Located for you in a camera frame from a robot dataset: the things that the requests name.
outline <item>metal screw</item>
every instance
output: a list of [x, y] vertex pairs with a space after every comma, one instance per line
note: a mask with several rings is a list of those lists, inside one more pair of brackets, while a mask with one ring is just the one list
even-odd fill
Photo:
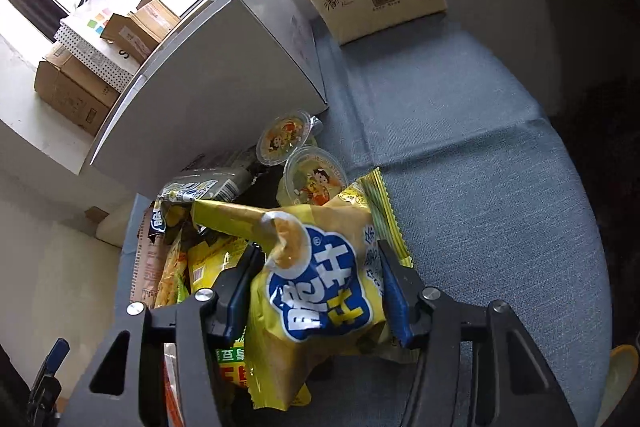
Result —
[[422, 290], [422, 297], [428, 301], [436, 301], [440, 298], [440, 290], [437, 288], [425, 288]]
[[493, 302], [494, 310], [498, 313], [504, 313], [509, 309], [509, 305], [500, 299]]
[[213, 290], [211, 288], [200, 288], [196, 291], [196, 301], [205, 302], [213, 297]]
[[127, 313], [129, 315], [140, 315], [145, 310], [145, 305], [142, 302], [132, 302], [127, 306]]

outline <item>windowsill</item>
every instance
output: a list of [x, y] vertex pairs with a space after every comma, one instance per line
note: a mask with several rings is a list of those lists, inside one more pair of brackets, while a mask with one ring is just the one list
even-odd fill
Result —
[[33, 90], [35, 68], [2, 36], [0, 79], [0, 120], [35, 148], [79, 174], [94, 138], [40, 99]]

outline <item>pile of snacks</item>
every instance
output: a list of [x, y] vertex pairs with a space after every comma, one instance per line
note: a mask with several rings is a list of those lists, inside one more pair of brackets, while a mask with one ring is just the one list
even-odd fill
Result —
[[[378, 239], [391, 243], [402, 264], [411, 266], [411, 257], [380, 170], [348, 185], [338, 161], [317, 147], [320, 129], [303, 111], [278, 118], [255, 155], [167, 184], [140, 230], [131, 298], [143, 295], [150, 307], [210, 287], [249, 242], [264, 250], [245, 333], [216, 353], [222, 377], [248, 388], [255, 408], [309, 403], [306, 379], [334, 355], [415, 362], [394, 342], [382, 307]], [[280, 208], [233, 203], [259, 184], [261, 168], [282, 164]]]

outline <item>table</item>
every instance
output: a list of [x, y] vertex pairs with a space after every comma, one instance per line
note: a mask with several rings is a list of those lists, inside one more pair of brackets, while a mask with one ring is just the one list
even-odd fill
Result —
[[[468, 33], [438, 14], [339, 48], [314, 27], [330, 109], [319, 145], [350, 180], [380, 166], [415, 267], [453, 298], [509, 302], [538, 343], [581, 426], [593, 426], [609, 364], [609, 282], [575, 168], [541, 107]], [[129, 299], [138, 198], [123, 248], [116, 313]], [[455, 425], [466, 425], [463, 349]], [[411, 365], [336, 357], [307, 407], [253, 411], [238, 425], [399, 425]]]

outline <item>large white box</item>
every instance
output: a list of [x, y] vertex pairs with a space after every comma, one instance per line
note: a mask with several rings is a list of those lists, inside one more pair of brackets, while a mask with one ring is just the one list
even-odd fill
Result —
[[309, 20], [292, 0], [204, 1], [154, 50], [120, 104], [90, 162], [155, 197], [201, 153], [247, 148], [292, 109], [326, 109]]

